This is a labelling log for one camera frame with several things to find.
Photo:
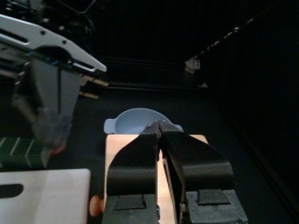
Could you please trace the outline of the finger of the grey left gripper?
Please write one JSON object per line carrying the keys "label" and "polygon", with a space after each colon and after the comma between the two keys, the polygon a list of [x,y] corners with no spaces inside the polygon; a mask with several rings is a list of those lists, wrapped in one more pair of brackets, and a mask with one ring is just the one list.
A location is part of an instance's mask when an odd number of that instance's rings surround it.
{"label": "finger of the grey left gripper", "polygon": [[31,60],[30,75],[38,102],[33,131],[51,154],[58,155],[66,149],[71,133],[81,76],[41,59]]}
{"label": "finger of the grey left gripper", "polygon": [[21,111],[30,124],[38,120],[38,94],[31,69],[26,68],[18,75],[14,86],[14,107]]}

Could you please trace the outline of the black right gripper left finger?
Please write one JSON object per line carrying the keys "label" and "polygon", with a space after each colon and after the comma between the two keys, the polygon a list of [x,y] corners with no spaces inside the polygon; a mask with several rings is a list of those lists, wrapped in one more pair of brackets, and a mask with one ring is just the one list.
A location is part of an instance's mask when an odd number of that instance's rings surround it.
{"label": "black right gripper left finger", "polygon": [[107,169],[102,224],[158,224],[159,141],[161,130],[155,122],[115,155]]}

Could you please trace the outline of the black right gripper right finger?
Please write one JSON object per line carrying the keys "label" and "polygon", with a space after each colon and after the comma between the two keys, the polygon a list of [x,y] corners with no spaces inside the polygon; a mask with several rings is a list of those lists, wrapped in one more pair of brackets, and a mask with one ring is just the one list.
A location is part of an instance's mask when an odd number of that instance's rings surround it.
{"label": "black right gripper right finger", "polygon": [[249,224],[228,158],[169,122],[159,127],[178,224]]}

